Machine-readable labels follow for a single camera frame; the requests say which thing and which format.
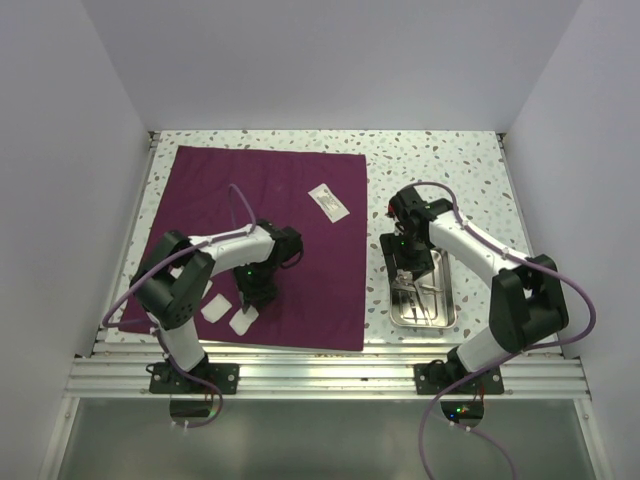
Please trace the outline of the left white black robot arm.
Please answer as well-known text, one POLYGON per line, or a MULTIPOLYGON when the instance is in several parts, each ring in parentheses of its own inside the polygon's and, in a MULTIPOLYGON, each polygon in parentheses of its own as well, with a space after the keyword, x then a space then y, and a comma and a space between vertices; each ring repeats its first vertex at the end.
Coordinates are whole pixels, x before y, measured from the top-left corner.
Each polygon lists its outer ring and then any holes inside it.
POLYGON ((194 317, 210 279, 230 271, 241 305, 259 310, 277 297, 275 272, 298 263, 303 251, 297 230, 264 220, 205 237, 177 230, 163 235, 140 264, 130 290, 176 364, 175 384, 193 393, 207 383, 206 353, 194 317))

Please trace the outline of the steel tweezers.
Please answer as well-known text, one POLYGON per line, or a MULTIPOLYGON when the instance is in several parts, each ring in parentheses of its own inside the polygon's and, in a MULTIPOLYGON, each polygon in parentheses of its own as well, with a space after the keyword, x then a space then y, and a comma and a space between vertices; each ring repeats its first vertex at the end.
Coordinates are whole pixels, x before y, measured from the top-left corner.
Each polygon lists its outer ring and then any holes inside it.
POLYGON ((441 292, 439 288, 415 281, 413 283, 424 321, 430 327, 437 317, 437 296, 441 292))

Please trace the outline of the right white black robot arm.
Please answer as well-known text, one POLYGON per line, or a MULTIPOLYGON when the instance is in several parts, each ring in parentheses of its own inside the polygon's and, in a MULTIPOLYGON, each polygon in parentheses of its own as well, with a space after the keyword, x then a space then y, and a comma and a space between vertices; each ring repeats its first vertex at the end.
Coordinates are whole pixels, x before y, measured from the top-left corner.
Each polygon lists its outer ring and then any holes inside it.
POLYGON ((423 281, 436 268, 436 249, 463 262, 490 289, 487 326, 450 350, 446 360, 425 367, 425 378, 468 392, 480 382, 482 369, 567 327, 566 302, 550 257, 511 252, 475 230, 454 199, 428 202, 414 187, 390 199, 387 215, 395 230, 381 235, 380 243, 393 298, 403 295, 410 306, 424 307, 439 293, 423 281))

